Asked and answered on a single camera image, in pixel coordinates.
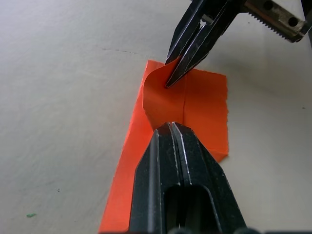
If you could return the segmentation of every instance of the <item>screw hole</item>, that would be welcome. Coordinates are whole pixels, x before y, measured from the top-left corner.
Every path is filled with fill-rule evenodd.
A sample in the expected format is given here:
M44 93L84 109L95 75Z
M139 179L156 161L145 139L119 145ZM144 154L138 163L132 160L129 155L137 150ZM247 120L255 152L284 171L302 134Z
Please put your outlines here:
M289 26L291 26L291 27L297 26L297 24L298 24L297 18L291 17L291 18L288 20L288 24L289 24Z
M263 4L263 8L266 9L267 11L270 11L273 8L273 3L272 1L266 1Z

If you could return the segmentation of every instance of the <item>orange paper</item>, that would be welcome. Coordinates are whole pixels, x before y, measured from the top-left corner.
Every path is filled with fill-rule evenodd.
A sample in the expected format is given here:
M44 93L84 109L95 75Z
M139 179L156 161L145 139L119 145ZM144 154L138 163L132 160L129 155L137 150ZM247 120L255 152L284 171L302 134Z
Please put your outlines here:
M191 127L217 161L228 154L226 77L193 69L166 89L176 63L147 62L99 232L128 230L135 170L153 129L176 121Z

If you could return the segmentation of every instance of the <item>green speck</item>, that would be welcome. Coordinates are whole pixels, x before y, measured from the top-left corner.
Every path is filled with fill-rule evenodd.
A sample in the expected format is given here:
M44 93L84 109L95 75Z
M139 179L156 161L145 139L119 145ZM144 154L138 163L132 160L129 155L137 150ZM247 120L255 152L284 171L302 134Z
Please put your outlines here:
M37 215L37 214L32 213L32 214L27 214L26 216L27 216L27 218L31 218L31 217L34 217L35 215Z

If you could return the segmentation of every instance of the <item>orange sticky note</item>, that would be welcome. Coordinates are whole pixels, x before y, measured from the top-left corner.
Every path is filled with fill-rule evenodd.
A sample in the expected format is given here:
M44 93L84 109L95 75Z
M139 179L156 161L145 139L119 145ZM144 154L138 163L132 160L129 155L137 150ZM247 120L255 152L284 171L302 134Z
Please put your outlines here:
M128 230L136 167L158 126L182 123L217 161L228 154L226 77L193 69L166 89L176 63L147 62L99 233Z

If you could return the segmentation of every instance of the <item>white table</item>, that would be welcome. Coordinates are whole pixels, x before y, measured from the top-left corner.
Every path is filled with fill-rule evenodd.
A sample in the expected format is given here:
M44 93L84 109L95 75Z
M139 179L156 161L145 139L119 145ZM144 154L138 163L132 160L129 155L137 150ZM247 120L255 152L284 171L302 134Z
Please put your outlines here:
M96 233L145 63L165 60L189 3L1 2L0 233ZM308 39L240 15L198 67L228 77L221 166L246 223L312 230Z

